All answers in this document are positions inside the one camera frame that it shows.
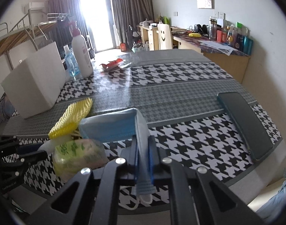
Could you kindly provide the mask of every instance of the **transparent blue bottle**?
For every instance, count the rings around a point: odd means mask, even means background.
[[[73,53],[71,53],[68,45],[64,46],[65,50],[65,62],[71,77],[75,77],[80,73],[77,61]]]

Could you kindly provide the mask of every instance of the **wall switch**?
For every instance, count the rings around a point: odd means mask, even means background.
[[[219,18],[219,19],[225,19],[225,13],[219,12],[218,18]]]
[[[218,17],[219,17],[219,12],[218,12],[218,11],[214,11],[213,16],[214,16],[215,18],[218,18]]]

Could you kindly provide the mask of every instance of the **white bottle cap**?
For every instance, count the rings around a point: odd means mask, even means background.
[[[65,55],[67,56],[70,53],[70,49],[69,49],[68,45],[64,46],[64,50],[65,50]]]

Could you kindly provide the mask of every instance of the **chair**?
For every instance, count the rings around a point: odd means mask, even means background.
[[[53,42],[22,61],[1,86],[25,119],[51,109],[65,81],[65,69]]]
[[[159,38],[160,50],[173,49],[172,33],[170,25],[158,24],[158,38]]]

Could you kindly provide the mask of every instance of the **glass door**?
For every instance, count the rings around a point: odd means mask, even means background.
[[[116,48],[111,0],[81,0],[95,52]]]

